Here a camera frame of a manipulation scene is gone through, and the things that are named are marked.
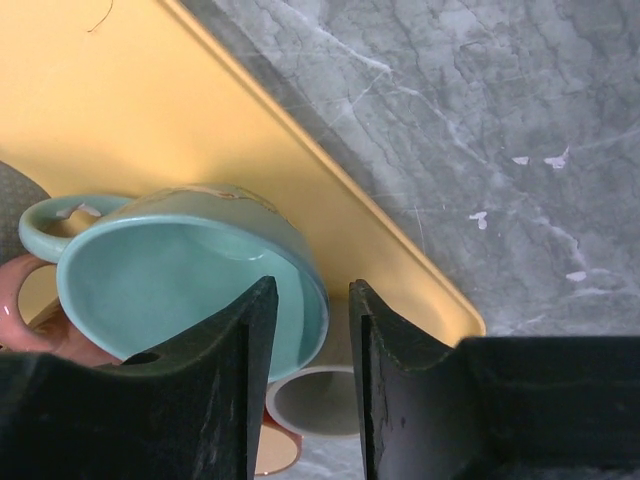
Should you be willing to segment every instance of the marble countertop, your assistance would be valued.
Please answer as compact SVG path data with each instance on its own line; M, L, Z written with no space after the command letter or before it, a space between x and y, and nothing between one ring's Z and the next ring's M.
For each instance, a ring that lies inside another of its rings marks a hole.
M184 4L490 335L640 333L635 0ZM277 478L362 478L358 441L305 448Z

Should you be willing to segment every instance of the mug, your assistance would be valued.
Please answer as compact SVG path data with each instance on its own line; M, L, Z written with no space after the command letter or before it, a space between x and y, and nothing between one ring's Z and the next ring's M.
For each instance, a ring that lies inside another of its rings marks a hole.
M274 420L304 436L346 438L360 434L349 334L349 301L331 298L329 333L306 367L267 387Z
M292 467L302 454L302 436L290 432L265 410L260 428L256 477L280 473Z
M27 253L18 237L20 214L45 198L38 184L0 162L0 265Z
M44 233L77 209L100 218L74 238ZM58 264L69 319L121 360L213 315L265 275L279 297L269 381L311 361L327 333L327 293L304 237L239 187L188 185L133 201L52 198L23 213L20 238Z
M20 289L35 270L50 265L22 255L0 266L0 343L17 352L48 352L88 367L120 361L91 343L56 300L27 325L18 308Z

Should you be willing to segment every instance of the yellow tray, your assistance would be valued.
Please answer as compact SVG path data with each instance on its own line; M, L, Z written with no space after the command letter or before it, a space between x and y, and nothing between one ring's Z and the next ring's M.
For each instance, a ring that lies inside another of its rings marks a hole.
M2 2L0 51L0 159L50 195L235 183L303 232L331 295L364 278L448 344L485 332L435 265L177 1Z

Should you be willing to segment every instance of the mug handle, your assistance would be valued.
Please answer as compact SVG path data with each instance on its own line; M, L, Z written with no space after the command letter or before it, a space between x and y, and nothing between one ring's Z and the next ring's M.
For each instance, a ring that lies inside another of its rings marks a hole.
M47 265L51 263L26 254L0 266L0 343L9 350L50 352L56 348L50 339L29 328L18 307L20 289L27 277Z
M58 263L62 252L73 238L50 235L44 229L53 222L68 219L76 210L103 217L131 200L114 195L69 195L43 200L22 214L18 234L27 251L47 262Z

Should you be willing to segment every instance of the light blue mug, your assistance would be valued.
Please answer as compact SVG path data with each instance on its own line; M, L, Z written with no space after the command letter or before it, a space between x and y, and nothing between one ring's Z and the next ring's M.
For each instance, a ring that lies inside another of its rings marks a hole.
M74 238L44 232L79 209L101 218ZM304 237L239 187L52 198L22 214L19 233L29 252L58 264L69 319L121 360L221 310L264 275L279 296L269 381L305 366L324 342L327 293Z

